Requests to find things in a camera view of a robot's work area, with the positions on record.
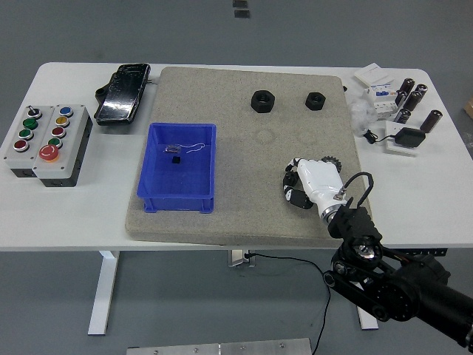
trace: gray floor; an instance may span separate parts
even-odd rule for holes
[[[249,0],[3,1],[0,139],[49,61],[260,64],[426,70],[470,153],[473,2]],[[332,251],[271,251],[328,268]],[[450,285],[473,296],[472,250],[442,259]],[[105,337],[86,335],[99,253],[0,253],[0,354],[124,354],[129,346],[310,337],[325,291],[311,266],[258,260],[228,269],[224,251],[124,252]],[[319,354],[466,354],[416,319],[361,332],[333,295]]]

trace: green button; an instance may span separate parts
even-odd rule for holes
[[[21,139],[26,139],[28,141],[29,139],[33,138],[33,132],[31,131],[31,129],[22,129],[18,134],[18,137]]]
[[[34,118],[27,118],[23,121],[23,127],[26,129],[35,129],[38,126],[38,122]]]
[[[59,138],[51,138],[47,141],[48,144],[53,144],[57,146],[58,148],[62,147],[62,142]]]

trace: black selector switch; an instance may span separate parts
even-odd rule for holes
[[[28,110],[29,118],[34,118],[35,120],[38,120],[43,115],[40,109],[35,109],[33,106],[28,106],[28,108],[29,108]]]

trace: red emergency stop button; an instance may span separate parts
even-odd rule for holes
[[[59,148],[54,144],[47,144],[39,149],[38,155],[41,159],[52,163],[59,156]]]

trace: red button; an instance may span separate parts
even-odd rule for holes
[[[30,147],[30,145],[28,144],[28,142],[26,142],[23,139],[21,139],[19,141],[16,141],[13,144],[14,150],[16,150],[17,152],[20,152],[20,153],[25,152],[29,147]]]
[[[59,149],[54,144],[48,144],[39,149],[39,157],[45,161],[55,160],[59,155]]]
[[[51,131],[51,136],[53,137],[62,138],[65,135],[66,135],[66,130],[62,127],[56,127]]]

